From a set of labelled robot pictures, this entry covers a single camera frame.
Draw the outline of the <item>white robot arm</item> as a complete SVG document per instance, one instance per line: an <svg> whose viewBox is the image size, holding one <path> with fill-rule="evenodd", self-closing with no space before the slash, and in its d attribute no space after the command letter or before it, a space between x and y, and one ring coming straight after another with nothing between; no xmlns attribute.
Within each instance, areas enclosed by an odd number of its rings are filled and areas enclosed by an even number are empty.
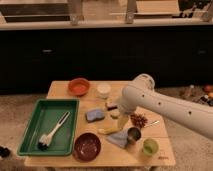
<svg viewBox="0 0 213 171"><path fill-rule="evenodd" d="M130 115L142 107L213 140L213 107L166 96L154 88L155 81L150 75L135 77L122 89L119 112Z"/></svg>

